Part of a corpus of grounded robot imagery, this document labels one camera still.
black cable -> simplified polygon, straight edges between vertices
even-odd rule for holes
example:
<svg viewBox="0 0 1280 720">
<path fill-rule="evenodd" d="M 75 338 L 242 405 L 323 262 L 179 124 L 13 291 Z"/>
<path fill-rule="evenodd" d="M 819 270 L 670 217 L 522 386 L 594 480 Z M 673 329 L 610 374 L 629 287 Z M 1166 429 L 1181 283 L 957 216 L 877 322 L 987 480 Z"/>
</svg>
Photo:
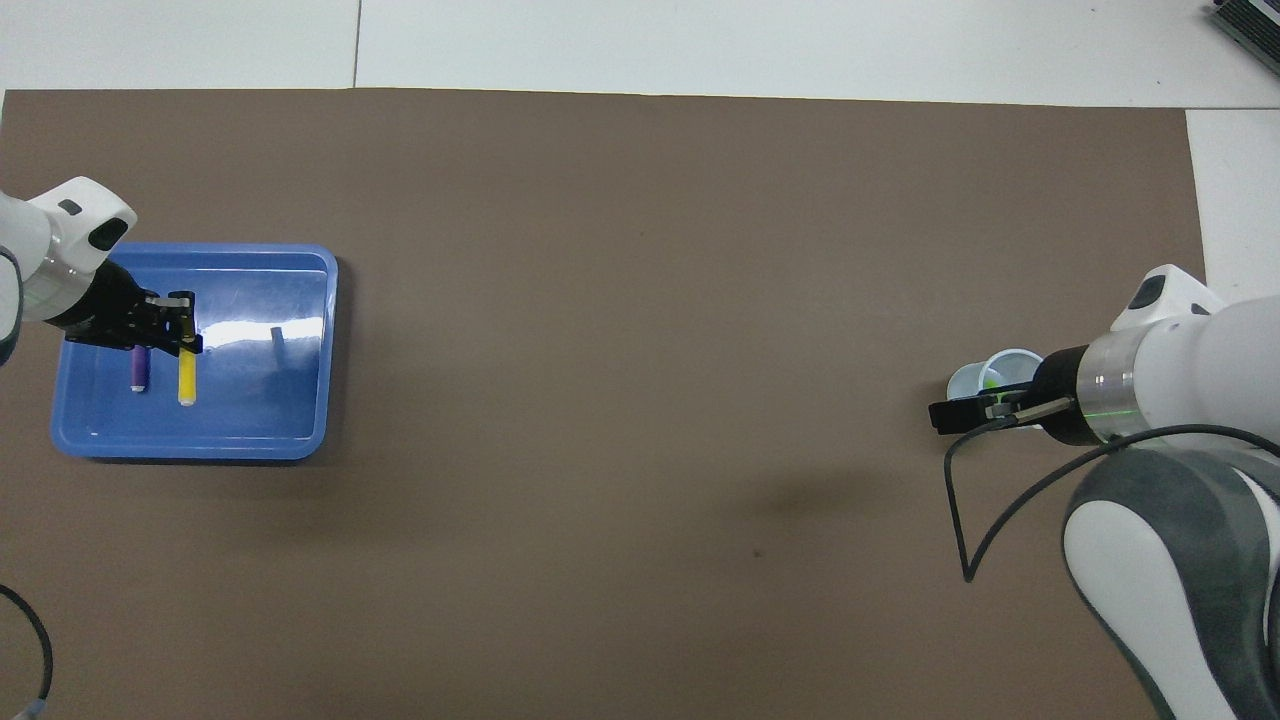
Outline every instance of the black cable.
<svg viewBox="0 0 1280 720">
<path fill-rule="evenodd" d="M 951 459 L 955 456 L 956 451 L 960 450 L 960 446 L 968 443 L 973 438 L 988 433 L 991 430 L 998 430 L 1016 424 L 1018 421 L 1014 418 L 1000 418 L 997 420 L 987 423 L 986 425 L 979 425 L 969 430 L 964 436 L 961 436 L 960 439 L 955 441 L 955 443 L 952 443 L 951 447 L 947 450 L 946 456 L 943 456 L 942 459 L 942 475 L 947 483 L 947 502 L 951 503 L 951 524 L 955 527 L 956 548 L 960 551 L 960 570 L 964 574 L 964 582 L 966 583 L 972 583 L 974 575 L 978 574 L 978 564 L 982 562 L 983 556 L 987 555 L 987 548 L 989 548 L 991 542 L 996 539 L 996 534 L 1000 533 L 1001 528 L 1005 527 L 1005 523 L 1007 523 L 1009 519 L 1012 518 L 1015 512 L 1021 510 L 1023 506 L 1030 501 L 1030 498 L 1036 497 L 1037 495 L 1041 493 L 1041 491 L 1056 483 L 1057 480 L 1062 479 L 1064 477 L 1069 475 L 1080 466 L 1087 465 L 1105 455 L 1111 455 L 1112 452 L 1124 450 L 1130 445 L 1166 436 L 1181 436 L 1181 434 L 1222 436 L 1247 442 L 1280 459 L 1280 445 L 1276 445 L 1275 442 L 1271 442 L 1270 439 L 1251 433 L 1248 430 L 1229 428 L 1226 425 L 1206 425 L 1206 424 L 1169 425 L 1166 428 L 1142 430 L 1132 436 L 1115 438 L 1110 442 L 1100 445 L 1098 447 L 1094 447 L 1093 450 L 1085 452 L 1084 455 L 1080 455 L 1075 460 L 1066 462 L 1057 470 L 1053 470 L 1052 473 L 1041 478 L 1041 480 L 1033 484 L 1032 487 L 1023 491 L 1023 493 L 1019 495 L 1018 498 L 1014 500 L 1009 505 L 1009 507 L 1006 507 L 1005 511 L 1000 514 L 998 518 L 996 518 L 996 521 L 992 523 L 991 528 L 987 529 L 987 534 L 983 536 L 982 542 L 978 543 L 978 550 L 974 551 L 973 557 L 969 557 L 965 550 L 964 529 L 960 525 L 960 507 L 956 505 L 955 484 L 951 480 Z"/>
<path fill-rule="evenodd" d="M 20 594 L 13 591 L 13 588 L 0 585 L 0 594 L 9 598 L 10 602 L 22 610 L 22 614 L 27 616 L 31 626 L 36 629 L 36 637 L 40 638 L 40 652 L 45 657 L 45 673 L 40 679 L 40 694 L 36 696 L 40 700 L 49 700 L 49 687 L 54 684 L 54 643 L 49 641 L 49 630 L 45 629 L 45 624 L 40 621 L 40 615 L 36 615 L 36 609 L 31 606 L 29 602 L 22 598 Z"/>
</svg>

purple tube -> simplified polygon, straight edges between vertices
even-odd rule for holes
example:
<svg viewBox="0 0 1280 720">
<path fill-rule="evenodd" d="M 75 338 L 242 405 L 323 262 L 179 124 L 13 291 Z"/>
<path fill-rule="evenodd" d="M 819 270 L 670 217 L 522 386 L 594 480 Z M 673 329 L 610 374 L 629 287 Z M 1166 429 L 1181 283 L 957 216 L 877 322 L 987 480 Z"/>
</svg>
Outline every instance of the purple tube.
<svg viewBox="0 0 1280 720">
<path fill-rule="evenodd" d="M 134 345 L 129 351 L 129 389 L 145 392 L 151 380 L 151 351 Z"/>
</svg>

brown table surface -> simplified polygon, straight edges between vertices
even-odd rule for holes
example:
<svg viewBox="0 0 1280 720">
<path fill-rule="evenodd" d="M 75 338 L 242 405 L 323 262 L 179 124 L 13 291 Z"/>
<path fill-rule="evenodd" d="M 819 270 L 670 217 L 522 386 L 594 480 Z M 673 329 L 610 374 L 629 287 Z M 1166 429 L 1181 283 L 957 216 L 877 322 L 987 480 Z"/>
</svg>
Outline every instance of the brown table surface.
<svg viewBox="0 0 1280 720">
<path fill-rule="evenodd" d="M 1153 715 L 1062 565 L 1073 483 L 961 582 L 925 405 L 1202 273 L 1181 111 L 9 92 L 0 187 L 78 174 L 132 240 L 328 246 L 339 328 L 294 466 L 60 455 L 24 328 L 0 582 L 50 717 Z M 970 533 L 1074 452 L 975 443 Z"/>
</svg>

paper cup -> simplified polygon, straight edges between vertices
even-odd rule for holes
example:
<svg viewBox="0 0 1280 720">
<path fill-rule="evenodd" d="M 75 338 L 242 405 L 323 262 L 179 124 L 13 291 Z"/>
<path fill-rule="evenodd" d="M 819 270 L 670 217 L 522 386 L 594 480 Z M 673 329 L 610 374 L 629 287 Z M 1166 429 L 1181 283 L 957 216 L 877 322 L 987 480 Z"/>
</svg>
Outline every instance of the paper cup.
<svg viewBox="0 0 1280 720">
<path fill-rule="evenodd" d="M 947 382 L 947 400 L 969 397 L 993 387 L 1030 382 L 1043 360 L 1030 350 L 1011 347 L 983 361 L 969 363 L 956 370 Z"/>
</svg>

test tube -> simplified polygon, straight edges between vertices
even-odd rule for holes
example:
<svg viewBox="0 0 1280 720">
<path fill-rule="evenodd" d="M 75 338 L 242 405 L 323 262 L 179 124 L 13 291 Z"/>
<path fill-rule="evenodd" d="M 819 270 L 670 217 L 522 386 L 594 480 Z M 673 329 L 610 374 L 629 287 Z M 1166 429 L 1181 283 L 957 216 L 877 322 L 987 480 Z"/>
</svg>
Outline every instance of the test tube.
<svg viewBox="0 0 1280 720">
<path fill-rule="evenodd" d="M 196 354 L 187 348 L 178 351 L 178 402 L 183 407 L 196 404 Z"/>
<path fill-rule="evenodd" d="M 145 346 L 134 345 L 129 351 L 129 389 L 133 392 L 146 392 L 147 383 L 151 382 L 151 351 Z"/>
</svg>

